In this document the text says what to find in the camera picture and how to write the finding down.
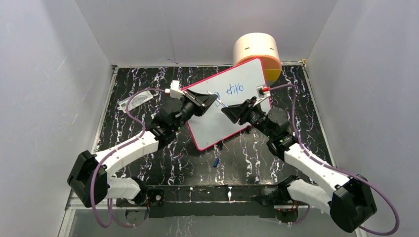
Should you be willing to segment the white whiteboard marker pen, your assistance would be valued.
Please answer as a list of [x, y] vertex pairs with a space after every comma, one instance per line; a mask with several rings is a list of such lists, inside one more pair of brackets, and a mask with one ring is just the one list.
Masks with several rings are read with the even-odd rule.
[[218, 92], [207, 91], [207, 93], [208, 94], [211, 94], [211, 95], [216, 95], [217, 96], [217, 99], [216, 99], [216, 102], [217, 102], [216, 106], [217, 107], [219, 107], [219, 106], [228, 107], [228, 105], [226, 105], [223, 101], [221, 101], [220, 94]]

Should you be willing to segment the blue marker cap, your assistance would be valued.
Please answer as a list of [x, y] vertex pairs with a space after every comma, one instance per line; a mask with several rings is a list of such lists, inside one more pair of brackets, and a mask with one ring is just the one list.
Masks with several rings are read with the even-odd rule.
[[220, 161], [220, 159], [219, 159], [219, 158], [217, 158], [217, 159], [215, 160], [215, 162], [214, 162], [214, 164], [213, 164], [213, 167], [214, 167], [214, 168], [217, 168], [217, 167], [218, 167], [219, 161]]

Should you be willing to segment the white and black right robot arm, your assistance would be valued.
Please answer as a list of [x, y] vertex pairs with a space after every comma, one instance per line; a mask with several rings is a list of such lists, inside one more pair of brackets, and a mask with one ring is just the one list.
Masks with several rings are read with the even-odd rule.
[[377, 212], [371, 188], [365, 178], [348, 175], [327, 168], [327, 165], [314, 155], [301, 148], [298, 139], [288, 133], [287, 113], [280, 108], [264, 112], [256, 98], [247, 99], [242, 104], [221, 108], [233, 122], [240, 125], [251, 124], [269, 138], [266, 145], [269, 151], [282, 161], [296, 167], [314, 181], [290, 176], [278, 184], [277, 197], [284, 204], [295, 200], [314, 206], [330, 215], [334, 223], [351, 233]]

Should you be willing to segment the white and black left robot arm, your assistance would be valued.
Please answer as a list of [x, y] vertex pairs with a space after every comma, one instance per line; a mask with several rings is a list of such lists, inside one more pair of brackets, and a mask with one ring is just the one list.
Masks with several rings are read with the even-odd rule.
[[81, 152], [67, 183], [87, 208], [108, 198], [123, 198], [143, 205], [148, 199], [148, 188], [142, 181], [113, 175], [135, 160], [166, 147], [188, 120], [203, 116], [216, 100], [215, 94], [189, 89], [176, 98], [170, 97], [140, 134], [105, 151]]

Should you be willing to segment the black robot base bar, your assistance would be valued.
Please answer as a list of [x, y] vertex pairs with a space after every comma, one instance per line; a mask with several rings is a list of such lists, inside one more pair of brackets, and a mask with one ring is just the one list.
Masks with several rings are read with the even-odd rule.
[[299, 207], [282, 200], [276, 185], [154, 186], [148, 199], [151, 218], [256, 216], [293, 222]]

